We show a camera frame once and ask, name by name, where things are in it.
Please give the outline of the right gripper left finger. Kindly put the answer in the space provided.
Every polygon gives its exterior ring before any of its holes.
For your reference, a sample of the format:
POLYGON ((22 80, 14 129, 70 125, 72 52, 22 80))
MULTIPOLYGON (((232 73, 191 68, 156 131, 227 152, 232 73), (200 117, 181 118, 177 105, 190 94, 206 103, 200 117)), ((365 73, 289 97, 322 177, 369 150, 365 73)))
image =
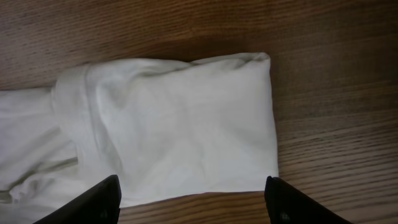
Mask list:
POLYGON ((120 204, 119 178, 110 175, 35 224, 117 224, 120 204))

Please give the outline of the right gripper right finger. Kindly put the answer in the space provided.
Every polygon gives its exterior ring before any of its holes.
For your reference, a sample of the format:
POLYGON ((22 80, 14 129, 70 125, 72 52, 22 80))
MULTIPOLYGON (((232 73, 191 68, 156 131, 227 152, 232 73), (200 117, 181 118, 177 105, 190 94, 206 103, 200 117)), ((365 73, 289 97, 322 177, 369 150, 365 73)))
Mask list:
POLYGON ((351 224, 279 177, 267 178, 264 199, 271 224, 351 224))

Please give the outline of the white Puma t-shirt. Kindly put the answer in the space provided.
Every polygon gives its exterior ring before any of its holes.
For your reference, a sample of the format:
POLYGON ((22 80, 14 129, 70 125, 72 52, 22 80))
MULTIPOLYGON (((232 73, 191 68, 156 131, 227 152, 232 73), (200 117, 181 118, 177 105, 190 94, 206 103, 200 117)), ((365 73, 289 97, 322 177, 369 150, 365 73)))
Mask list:
POLYGON ((126 59, 1 92, 1 222, 33 223, 110 175, 131 207, 262 191, 278 174, 270 57, 126 59))

